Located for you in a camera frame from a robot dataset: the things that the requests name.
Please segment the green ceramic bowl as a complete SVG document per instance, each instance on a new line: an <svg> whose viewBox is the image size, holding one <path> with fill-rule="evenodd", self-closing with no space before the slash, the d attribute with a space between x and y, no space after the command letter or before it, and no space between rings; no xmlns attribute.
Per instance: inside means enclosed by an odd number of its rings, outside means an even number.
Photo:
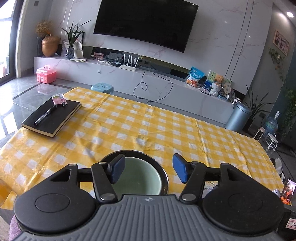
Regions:
<svg viewBox="0 0 296 241"><path fill-rule="evenodd" d="M125 158L125 169L112 185L118 198L124 194L158 195L162 181L158 171L148 162L134 157Z"/></svg>

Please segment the steel bowl orange exterior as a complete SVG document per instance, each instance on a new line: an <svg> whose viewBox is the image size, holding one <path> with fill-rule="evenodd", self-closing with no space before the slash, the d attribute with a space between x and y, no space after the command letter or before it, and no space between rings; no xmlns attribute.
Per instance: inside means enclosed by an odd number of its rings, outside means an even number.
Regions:
<svg viewBox="0 0 296 241"><path fill-rule="evenodd" d="M113 153L108 154L105 156L102 161L110 162L115 156L118 154L123 154L126 157L134 157L139 158L141 160L144 160L148 163L150 163L159 173L162 181L162 188L161 192L158 195L166 195L169 190L169 178L165 171L165 169L162 167L161 164L159 164L154 158L148 156L145 153L139 152L139 151L132 151L132 150L121 150L121 151L115 151Z"/></svg>

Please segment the yellow checkered tablecloth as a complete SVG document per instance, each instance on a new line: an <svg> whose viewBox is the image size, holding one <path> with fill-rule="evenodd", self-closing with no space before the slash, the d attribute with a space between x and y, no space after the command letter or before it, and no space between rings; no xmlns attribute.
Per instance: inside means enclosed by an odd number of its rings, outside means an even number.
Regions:
<svg viewBox="0 0 296 241"><path fill-rule="evenodd" d="M229 163L270 190L284 184L261 144L247 136L144 103L77 87L66 98L79 110L53 138L21 128L1 149L1 208L62 167L90 167L119 150L154 158L169 178L169 192L183 184L171 159L179 153L209 167Z"/></svg>

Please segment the black notebook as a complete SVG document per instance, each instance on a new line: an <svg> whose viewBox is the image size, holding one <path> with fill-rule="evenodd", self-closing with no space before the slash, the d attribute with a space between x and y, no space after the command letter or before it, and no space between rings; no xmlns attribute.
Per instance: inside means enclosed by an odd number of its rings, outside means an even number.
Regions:
<svg viewBox="0 0 296 241"><path fill-rule="evenodd" d="M22 127L48 137L55 137L60 129L81 107L80 102L73 100L66 101L66 106L62 107L62 105L58 105L52 113L50 113L37 126L35 126L34 122L54 105L52 98L48 99L22 122Z"/></svg>

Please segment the grey blue trash bin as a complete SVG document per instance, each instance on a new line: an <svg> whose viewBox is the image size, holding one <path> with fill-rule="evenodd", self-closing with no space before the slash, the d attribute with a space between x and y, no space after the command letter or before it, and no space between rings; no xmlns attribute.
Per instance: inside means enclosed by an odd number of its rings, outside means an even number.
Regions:
<svg viewBox="0 0 296 241"><path fill-rule="evenodd" d="M250 118L252 111L246 105L240 102L237 102L233 109L234 110L225 125L225 129L234 132L241 132Z"/></svg>

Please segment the black pen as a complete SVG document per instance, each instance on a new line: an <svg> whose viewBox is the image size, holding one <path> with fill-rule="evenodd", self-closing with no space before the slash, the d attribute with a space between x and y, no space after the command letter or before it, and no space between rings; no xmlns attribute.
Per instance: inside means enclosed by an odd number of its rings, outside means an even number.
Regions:
<svg viewBox="0 0 296 241"><path fill-rule="evenodd" d="M47 117L50 113L52 113L57 108L57 105L53 105L49 110L47 110L41 117L39 117L34 125L37 126L45 117Z"/></svg>

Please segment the blue plastic stool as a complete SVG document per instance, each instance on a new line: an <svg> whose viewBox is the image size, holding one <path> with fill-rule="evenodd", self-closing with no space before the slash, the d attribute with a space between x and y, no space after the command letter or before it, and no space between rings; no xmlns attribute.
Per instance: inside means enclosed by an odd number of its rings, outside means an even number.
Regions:
<svg viewBox="0 0 296 241"><path fill-rule="evenodd" d="M91 90L97 91L97 92L102 92L102 93L107 93L110 95L113 95L114 88L112 85L107 84L107 83L97 83L95 85L92 85Z"/></svg>

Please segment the pink candy wrapper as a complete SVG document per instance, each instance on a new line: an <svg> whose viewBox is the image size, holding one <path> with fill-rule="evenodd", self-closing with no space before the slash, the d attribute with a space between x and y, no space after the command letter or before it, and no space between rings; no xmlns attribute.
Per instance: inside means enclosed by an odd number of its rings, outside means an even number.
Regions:
<svg viewBox="0 0 296 241"><path fill-rule="evenodd" d="M62 105L62 107L67 105L66 98L64 97L64 94L55 94L52 96L52 101L54 105Z"/></svg>

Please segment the potted plant right side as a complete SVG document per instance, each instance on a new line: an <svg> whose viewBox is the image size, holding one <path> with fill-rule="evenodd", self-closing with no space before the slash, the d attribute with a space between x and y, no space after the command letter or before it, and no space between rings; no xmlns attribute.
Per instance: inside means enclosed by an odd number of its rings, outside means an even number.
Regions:
<svg viewBox="0 0 296 241"><path fill-rule="evenodd" d="M255 117L260 113L270 113L263 109L266 105L274 104L274 102L266 102L265 99L268 97L269 92L267 92L261 99L258 99L258 95L254 95L252 87L247 87L247 100L243 101L243 104L246 105L251 110L251 115L247 120L243 130L248 132L251 128Z"/></svg>

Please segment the blue water jug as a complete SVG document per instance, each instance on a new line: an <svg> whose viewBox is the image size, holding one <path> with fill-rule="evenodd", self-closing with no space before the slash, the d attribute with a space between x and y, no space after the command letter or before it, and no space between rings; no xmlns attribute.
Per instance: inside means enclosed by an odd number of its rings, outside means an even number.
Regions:
<svg viewBox="0 0 296 241"><path fill-rule="evenodd" d="M277 111L274 116L270 116L267 118L266 122L263 125L264 128L264 136L266 137L268 134L274 135L278 130L278 117L280 112Z"/></svg>

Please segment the smartphone lit screen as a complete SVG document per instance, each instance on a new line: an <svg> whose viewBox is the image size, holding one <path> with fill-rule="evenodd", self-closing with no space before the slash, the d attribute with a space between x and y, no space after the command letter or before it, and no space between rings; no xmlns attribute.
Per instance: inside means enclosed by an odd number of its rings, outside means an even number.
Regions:
<svg viewBox="0 0 296 241"><path fill-rule="evenodd" d="M295 192L295 181L291 178L287 178L284 189L280 195L282 203L292 205L292 197Z"/></svg>

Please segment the teddy bear toy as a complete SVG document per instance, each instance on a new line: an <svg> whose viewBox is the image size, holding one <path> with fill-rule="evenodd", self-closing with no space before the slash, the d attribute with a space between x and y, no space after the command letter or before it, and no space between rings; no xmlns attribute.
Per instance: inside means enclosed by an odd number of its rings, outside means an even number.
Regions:
<svg viewBox="0 0 296 241"><path fill-rule="evenodd" d="M215 97L218 96L219 92L223 87L223 82L224 82L224 77L222 75L216 74L210 90L210 94L212 96L215 96Z"/></svg>

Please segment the blue snack bag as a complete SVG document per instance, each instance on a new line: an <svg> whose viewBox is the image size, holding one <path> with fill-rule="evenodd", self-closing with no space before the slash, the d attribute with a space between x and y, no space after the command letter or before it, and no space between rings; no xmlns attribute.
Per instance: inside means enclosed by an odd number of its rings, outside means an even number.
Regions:
<svg viewBox="0 0 296 241"><path fill-rule="evenodd" d="M190 85L191 87L197 87L199 80L204 77L204 73L197 69L196 67L191 67L189 71L189 75L186 78L186 84Z"/></svg>

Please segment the purple fuzzy cushion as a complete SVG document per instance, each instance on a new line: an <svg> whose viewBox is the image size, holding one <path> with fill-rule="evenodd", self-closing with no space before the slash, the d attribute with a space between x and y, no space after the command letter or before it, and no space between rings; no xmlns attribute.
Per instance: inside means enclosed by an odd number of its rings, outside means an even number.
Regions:
<svg viewBox="0 0 296 241"><path fill-rule="evenodd" d="M22 233L18 226L18 222L16 220L16 217L13 216L10 222L10 231L9 231L9 241L14 240L17 236L19 236Z"/></svg>

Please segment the white wifi router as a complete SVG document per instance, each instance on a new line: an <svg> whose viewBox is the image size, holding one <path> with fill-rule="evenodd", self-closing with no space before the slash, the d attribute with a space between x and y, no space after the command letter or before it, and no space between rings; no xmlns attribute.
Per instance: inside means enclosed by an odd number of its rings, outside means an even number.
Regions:
<svg viewBox="0 0 296 241"><path fill-rule="evenodd" d="M119 66L119 68L129 71L135 71L137 68L138 61L139 57L136 58L135 56L124 54L123 62Z"/></svg>

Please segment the pink storage box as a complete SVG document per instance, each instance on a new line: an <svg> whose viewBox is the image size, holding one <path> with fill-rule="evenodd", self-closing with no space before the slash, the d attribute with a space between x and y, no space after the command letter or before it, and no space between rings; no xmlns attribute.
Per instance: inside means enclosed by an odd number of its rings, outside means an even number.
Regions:
<svg viewBox="0 0 296 241"><path fill-rule="evenodd" d="M55 68L50 68L49 65L45 65L44 67L37 69L36 75L38 82L50 84L56 81L57 71Z"/></svg>

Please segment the copper round vase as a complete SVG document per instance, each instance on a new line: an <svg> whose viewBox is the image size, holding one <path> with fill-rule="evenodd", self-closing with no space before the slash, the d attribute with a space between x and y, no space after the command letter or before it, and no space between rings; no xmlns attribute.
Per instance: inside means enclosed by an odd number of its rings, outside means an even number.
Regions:
<svg viewBox="0 0 296 241"><path fill-rule="evenodd" d="M42 52L45 57L52 57L58 50L60 38L57 36L46 36L42 40Z"/></svg>

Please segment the green plant glass vase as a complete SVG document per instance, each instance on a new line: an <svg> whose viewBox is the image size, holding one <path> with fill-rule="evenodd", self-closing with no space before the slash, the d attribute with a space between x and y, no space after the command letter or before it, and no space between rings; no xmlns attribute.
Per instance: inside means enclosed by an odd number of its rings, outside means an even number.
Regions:
<svg viewBox="0 0 296 241"><path fill-rule="evenodd" d="M81 27L87 23L90 22L90 20L80 24L81 19L74 24L74 22L72 22L72 25L69 28L69 30L66 30L64 28L61 28L63 31L66 32L67 36L68 36L68 41L69 41L69 47L66 49L66 58L68 60L72 59L74 57L74 43L76 42L76 40L79 38L80 35L82 35L84 33L83 30L81 30Z"/></svg>

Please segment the black wall television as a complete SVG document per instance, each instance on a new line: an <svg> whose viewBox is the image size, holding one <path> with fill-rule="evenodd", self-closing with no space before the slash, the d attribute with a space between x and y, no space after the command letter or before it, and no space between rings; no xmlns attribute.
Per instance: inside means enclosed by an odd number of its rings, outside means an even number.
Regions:
<svg viewBox="0 0 296 241"><path fill-rule="evenodd" d="M94 33L184 52L198 5L181 0L101 1Z"/></svg>

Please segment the framed wall picture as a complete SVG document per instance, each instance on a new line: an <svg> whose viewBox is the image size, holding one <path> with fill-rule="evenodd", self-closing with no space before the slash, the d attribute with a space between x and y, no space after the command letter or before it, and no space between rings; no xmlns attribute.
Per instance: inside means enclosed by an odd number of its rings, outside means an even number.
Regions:
<svg viewBox="0 0 296 241"><path fill-rule="evenodd" d="M278 30L275 31L273 43L287 56L290 43Z"/></svg>

